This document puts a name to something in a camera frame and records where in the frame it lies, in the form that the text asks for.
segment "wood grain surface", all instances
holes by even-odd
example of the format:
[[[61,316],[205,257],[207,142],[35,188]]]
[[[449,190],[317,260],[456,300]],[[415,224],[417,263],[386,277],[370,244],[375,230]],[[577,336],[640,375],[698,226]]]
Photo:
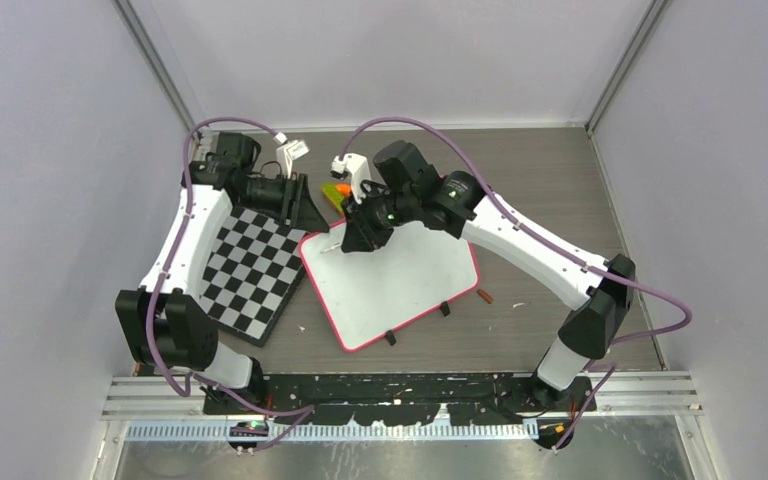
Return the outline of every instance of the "wood grain surface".
[[[583,129],[459,130],[447,134],[470,155],[490,185],[520,212],[591,252],[610,258],[622,251],[596,158]],[[290,137],[304,138],[311,148],[311,153],[296,163],[296,170],[310,176],[314,201],[326,219],[338,220],[339,215],[319,188],[324,182],[333,182],[328,174],[330,162],[348,133]],[[264,146],[261,161],[274,159],[271,139],[256,138]],[[400,139],[415,143],[441,173],[465,169],[442,142],[414,130],[364,133],[350,151],[371,158],[389,142]],[[476,247],[476,256],[481,270],[479,287],[492,295],[494,302],[488,304],[477,293],[468,293],[452,303],[450,316],[444,318],[435,312],[398,330],[397,343],[392,347],[382,339],[355,353],[343,351],[307,279],[263,348],[228,336],[223,341],[258,359],[270,373],[533,370],[568,309],[546,287],[502,258],[480,247]],[[638,302],[620,334],[646,328]],[[617,361],[626,370],[660,369],[650,340],[614,347],[607,360]]]

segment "red border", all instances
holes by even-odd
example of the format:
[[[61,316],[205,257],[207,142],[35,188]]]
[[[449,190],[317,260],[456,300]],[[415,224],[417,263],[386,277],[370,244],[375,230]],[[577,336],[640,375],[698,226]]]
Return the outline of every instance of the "red border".
[[[341,223],[345,223],[345,222],[346,222],[345,219],[339,220],[336,223],[332,223],[331,224],[331,228],[334,228],[337,225],[340,225]],[[340,348],[342,348],[344,351],[349,352],[349,353],[357,352],[361,348],[366,347],[366,346],[368,346],[368,345],[370,345],[370,344],[372,344],[372,343],[374,343],[374,342],[376,342],[378,340],[381,340],[382,338],[384,338],[386,333],[382,333],[381,335],[373,338],[372,340],[370,340],[370,341],[360,345],[357,348],[353,348],[353,349],[347,348],[346,345],[343,343],[343,339],[340,338],[340,332],[337,331],[337,326],[334,325],[334,319],[331,318],[331,312],[328,311],[328,307],[325,306],[325,301],[322,299],[322,293],[319,291],[319,287],[316,285],[316,282],[313,280],[313,276],[310,275],[310,269],[307,266],[307,260],[305,260],[304,253],[303,253],[304,251],[302,250],[302,245],[304,245],[304,243],[306,241],[308,241],[309,239],[311,239],[311,238],[313,238],[313,237],[315,237],[315,236],[317,236],[319,234],[320,233],[318,233],[318,232],[317,233],[311,233],[311,234],[306,235],[304,238],[302,238],[302,240],[299,242],[299,256],[302,257],[302,263],[305,266],[305,271],[308,272],[308,277],[310,277],[310,283],[313,284],[313,289],[316,290],[316,295],[319,297],[319,303],[322,305],[322,308],[325,310],[325,316],[328,317],[328,322],[331,323],[331,329],[334,330],[334,334],[337,336],[337,341],[340,343]],[[469,245],[469,253],[470,253],[470,255],[472,255],[472,264],[473,264],[473,266],[475,266],[475,277],[476,277],[475,285],[467,288],[463,292],[461,292],[461,293],[455,295],[454,297],[450,298],[448,300],[450,302],[455,300],[455,299],[457,299],[457,298],[460,298],[463,295],[465,295],[465,294],[469,293],[470,291],[474,290],[478,286],[478,284],[481,283],[481,271],[478,269],[478,262],[475,260],[475,249],[472,247],[471,243],[467,242],[467,245]],[[426,310],[426,311],[420,313],[419,315],[411,318],[410,320],[406,321],[405,323],[402,323],[401,325],[397,325],[397,326],[393,327],[390,331],[396,331],[396,330],[399,330],[399,329],[401,329],[403,327],[406,327],[408,324],[413,323],[414,321],[419,320],[421,317],[424,317],[424,316],[428,315],[429,313],[431,313],[433,311],[436,311],[436,310],[439,310],[439,309],[440,309],[439,306],[429,308],[428,310]]]

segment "purple cable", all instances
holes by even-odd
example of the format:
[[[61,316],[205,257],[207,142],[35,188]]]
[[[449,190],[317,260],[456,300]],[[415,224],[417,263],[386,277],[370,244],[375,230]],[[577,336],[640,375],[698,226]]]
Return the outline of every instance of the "purple cable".
[[[599,391],[600,388],[602,388],[602,385],[605,384],[605,382],[608,381],[609,378],[611,378],[611,375],[614,373],[614,370],[617,369],[617,364],[614,362],[611,362],[608,365],[608,371],[605,372],[605,376],[602,377],[602,380],[599,380],[599,383],[596,384],[595,387],[593,387],[593,390],[590,391],[590,395],[587,396],[586,399],[584,399],[584,403],[581,404],[581,408],[578,410],[578,415],[575,416],[575,418],[572,420],[572,423],[570,423],[570,426],[567,427],[566,431],[564,431],[563,436],[561,436],[561,439],[558,440],[558,443],[556,443],[552,450],[557,453],[558,448],[561,447],[561,445],[564,444],[564,442],[567,441],[567,438],[569,438],[570,435],[572,435],[572,430],[575,428],[576,425],[578,425],[578,421],[581,420],[581,416],[584,415],[585,410],[587,410],[587,407],[590,406],[590,402],[593,401],[593,397],[596,396],[596,392]]]
[[[192,138],[196,133],[198,133],[199,129],[202,127],[206,127],[207,125],[210,125],[211,123],[216,122],[237,122],[237,123],[244,123],[247,125],[252,125],[258,128],[261,128],[263,130],[266,130],[270,135],[277,136],[279,132],[273,128],[270,128],[260,122],[249,120],[246,118],[241,117],[216,117],[216,118],[209,118],[203,122],[199,122],[196,124],[192,129],[190,129],[189,132],[187,132],[187,138],[184,139],[184,149],[183,149],[183,163],[184,163],[184,188],[187,190],[187,206],[184,210],[184,218],[181,221],[181,226],[178,228],[178,233],[175,234],[175,240],[172,242],[172,246],[169,248],[169,253],[166,255],[166,260],[163,262],[163,267],[161,268],[161,272],[157,275],[157,283],[155,283],[154,290],[151,292],[151,297],[149,297],[148,301],[148,311],[146,312],[146,340],[148,342],[148,349],[151,352],[151,358],[154,360],[154,365],[157,368],[157,370],[160,371],[160,374],[163,375],[163,378],[166,379],[166,382],[169,383],[169,386],[172,387],[175,392],[178,393],[178,395],[182,397],[189,397],[191,392],[191,385],[190,385],[190,378],[193,376],[193,373],[187,373],[187,375],[184,377],[184,387],[182,388],[181,385],[178,384],[178,382],[175,381],[175,378],[172,376],[172,373],[169,371],[169,368],[166,366],[166,363],[163,361],[163,357],[160,355],[160,350],[157,348],[157,340],[154,337],[154,317],[155,317],[155,309],[157,308],[157,300],[160,297],[160,289],[163,287],[163,282],[166,280],[166,275],[169,271],[169,269],[172,267],[172,262],[175,260],[175,253],[177,253],[178,248],[181,246],[181,241],[184,238],[184,233],[187,230],[187,225],[190,221],[190,215],[193,212],[193,179],[190,176],[190,145],[192,142]],[[310,414],[310,412],[313,411],[313,405],[308,405],[305,408],[301,408],[299,410],[293,410],[292,412],[275,412],[272,410],[265,410],[262,409],[251,402],[246,401],[246,399],[240,397],[236,393],[234,393],[231,389],[219,385],[216,382],[207,380],[206,378],[196,375],[196,380],[212,384],[212,386],[215,386],[216,388],[219,388],[231,398],[234,400],[240,402],[242,405],[244,405],[246,408],[255,411],[257,413],[263,414],[263,415],[271,415],[274,417],[286,417],[286,416],[292,416],[292,415],[301,415],[301,417],[293,423],[293,425],[285,430],[281,435],[274,438],[273,440],[267,442],[265,445],[259,446],[255,449],[255,451],[260,451],[266,448],[271,447],[275,444],[280,438],[282,438],[284,435],[289,433],[290,430],[292,430],[296,425],[301,423],[302,420],[304,420],[307,415]]]
[[[435,137],[439,138],[443,141],[446,145],[449,146],[449,148],[452,149],[455,154],[460,157],[460,159],[464,162],[464,164],[469,168],[470,172],[472,172],[472,175],[475,177],[475,179],[478,181],[478,184],[481,185],[481,189],[484,190],[484,193],[487,194],[487,196],[490,198],[490,201],[493,203],[493,205],[501,212],[502,215],[505,216],[511,223],[513,223],[517,229],[521,230],[524,234],[530,236],[534,240],[537,240],[548,248],[549,250],[552,250],[553,252],[557,253],[558,255],[566,258],[570,262],[578,265],[579,267],[586,268],[588,272],[593,272],[597,275],[600,275],[604,278],[607,278],[609,280],[612,280],[614,282],[617,282],[621,285],[625,285],[629,288],[633,288],[635,290],[639,290],[644,293],[648,293],[649,295],[652,295],[654,297],[660,298],[667,303],[670,303],[672,305],[675,305],[678,307],[683,313],[684,313],[684,319],[680,322],[669,325],[662,328],[656,328],[654,330],[649,330],[645,332],[638,332],[638,333],[632,333],[629,335],[624,335],[622,337],[615,338],[612,344],[618,344],[623,342],[628,342],[630,340],[636,340],[638,338],[645,338],[645,337],[654,337],[655,335],[661,335],[663,333],[669,333],[674,332],[680,328],[686,327],[691,319],[693,318],[693,312],[690,311],[690,307],[688,307],[684,302],[679,300],[678,298],[663,292],[661,290],[658,290],[656,288],[652,288],[640,283],[635,282],[634,280],[629,280],[627,278],[621,277],[619,275],[615,275],[613,273],[608,272],[607,270],[603,270],[601,268],[595,267],[593,265],[587,265],[587,262],[584,260],[578,258],[574,254],[567,252],[563,248],[555,245],[550,240],[544,238],[539,233],[535,232],[531,228],[529,228],[527,225],[524,225],[517,220],[516,217],[513,216],[511,212],[508,211],[507,208],[505,208],[502,203],[499,201],[499,199],[496,198],[496,193],[493,191],[492,188],[490,188],[490,185],[487,184],[487,181],[484,179],[484,177],[478,172],[478,169],[475,167],[475,164],[472,163],[472,160],[469,159],[469,157],[466,155],[466,153],[461,150],[460,147],[458,147],[455,142],[452,141],[449,137],[447,137],[443,132],[437,130],[436,128],[432,127],[431,125],[428,125],[427,123],[420,122],[419,120],[414,120],[412,118],[407,117],[381,117],[376,118],[373,120],[370,120],[363,125],[359,126],[349,137],[349,140],[346,142],[346,145],[343,147],[343,150],[340,152],[340,159],[343,158],[343,156],[346,155],[349,151],[349,147],[352,144],[352,141],[361,134],[364,130],[367,128],[378,125],[379,123],[406,123],[408,125],[413,125],[415,127],[419,127],[428,133],[434,135]]]

